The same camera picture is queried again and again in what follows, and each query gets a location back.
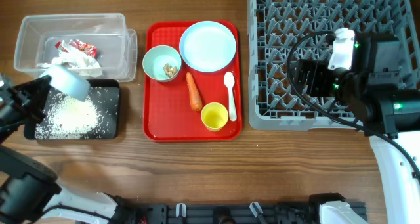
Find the yellow plastic cup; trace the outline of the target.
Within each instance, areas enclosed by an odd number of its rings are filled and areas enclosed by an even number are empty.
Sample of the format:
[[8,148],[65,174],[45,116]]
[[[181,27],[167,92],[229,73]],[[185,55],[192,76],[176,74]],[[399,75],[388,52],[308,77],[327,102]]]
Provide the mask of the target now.
[[228,110],[221,103],[211,102],[201,110],[201,120],[209,131],[220,131],[229,120]]

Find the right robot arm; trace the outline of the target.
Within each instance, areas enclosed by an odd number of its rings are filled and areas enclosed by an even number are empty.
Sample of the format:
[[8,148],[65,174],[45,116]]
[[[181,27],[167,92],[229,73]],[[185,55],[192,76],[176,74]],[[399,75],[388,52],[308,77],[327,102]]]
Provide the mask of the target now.
[[419,222],[419,91],[400,86],[400,42],[392,34],[323,30],[328,61],[286,59],[287,78],[304,102],[332,97],[354,121],[331,119],[362,131],[377,160],[389,223]]

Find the red snack wrapper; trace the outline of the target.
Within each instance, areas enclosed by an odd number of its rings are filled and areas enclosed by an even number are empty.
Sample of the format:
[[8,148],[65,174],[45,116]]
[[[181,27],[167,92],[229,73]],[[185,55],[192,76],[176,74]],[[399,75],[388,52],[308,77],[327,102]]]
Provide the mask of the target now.
[[[65,47],[64,44],[65,44],[64,41],[59,41],[55,45],[55,47],[61,52],[68,53],[69,52],[68,47]],[[68,45],[72,46],[73,48],[76,48],[78,51],[81,51],[81,52],[85,53],[87,56],[91,56],[93,58],[96,58],[97,53],[98,53],[97,48],[94,45],[90,45],[90,44],[82,42],[78,39],[70,40]]]

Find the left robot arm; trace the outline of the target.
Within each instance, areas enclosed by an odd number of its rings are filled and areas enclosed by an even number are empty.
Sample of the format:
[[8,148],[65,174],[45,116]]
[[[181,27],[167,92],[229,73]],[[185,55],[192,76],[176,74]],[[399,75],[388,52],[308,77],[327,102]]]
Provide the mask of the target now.
[[[1,86],[1,140],[21,125],[39,123],[45,115],[40,101],[54,87],[56,77],[47,74],[17,86]],[[61,217],[77,223],[141,223],[141,210],[120,196],[86,193],[58,183],[56,173],[38,161],[1,147],[1,222],[35,223]]]

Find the brown mushroom piece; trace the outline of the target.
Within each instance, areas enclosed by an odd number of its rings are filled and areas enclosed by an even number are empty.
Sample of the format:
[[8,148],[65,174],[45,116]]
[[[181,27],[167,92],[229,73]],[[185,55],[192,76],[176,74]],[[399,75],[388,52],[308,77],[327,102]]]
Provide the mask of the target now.
[[163,67],[163,71],[165,72],[165,75],[169,78],[175,76],[178,72],[178,68],[176,66],[171,66],[169,63],[167,63]]

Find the light blue bowl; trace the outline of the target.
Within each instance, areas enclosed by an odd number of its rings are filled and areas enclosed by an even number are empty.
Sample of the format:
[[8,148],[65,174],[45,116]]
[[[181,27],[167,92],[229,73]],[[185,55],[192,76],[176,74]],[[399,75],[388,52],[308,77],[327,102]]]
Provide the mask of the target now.
[[49,76],[49,85],[79,101],[87,98],[90,83],[80,75],[73,73],[69,69],[53,64],[47,68],[39,78]]

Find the white napkin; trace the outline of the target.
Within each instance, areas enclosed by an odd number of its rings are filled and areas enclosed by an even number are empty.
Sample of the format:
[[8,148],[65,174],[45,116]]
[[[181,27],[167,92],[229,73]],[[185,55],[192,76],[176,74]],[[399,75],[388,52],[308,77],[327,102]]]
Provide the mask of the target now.
[[49,63],[38,63],[36,66],[38,68],[49,68],[53,64],[61,65],[75,70],[80,76],[89,78],[98,78],[103,75],[102,67],[96,58],[87,56],[85,53],[69,46],[68,43],[65,42],[64,44],[65,47],[68,47],[68,53],[61,52],[57,49],[57,57],[54,57]]

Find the green bowl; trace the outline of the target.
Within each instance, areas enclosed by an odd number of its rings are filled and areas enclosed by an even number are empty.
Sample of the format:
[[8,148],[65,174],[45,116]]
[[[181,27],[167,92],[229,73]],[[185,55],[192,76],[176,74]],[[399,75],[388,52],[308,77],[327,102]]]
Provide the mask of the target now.
[[[171,78],[167,77],[163,71],[163,67],[167,63],[178,68],[177,74]],[[146,52],[142,60],[142,66],[149,78],[158,82],[168,82],[175,79],[180,73],[182,61],[176,49],[168,45],[158,45]]]

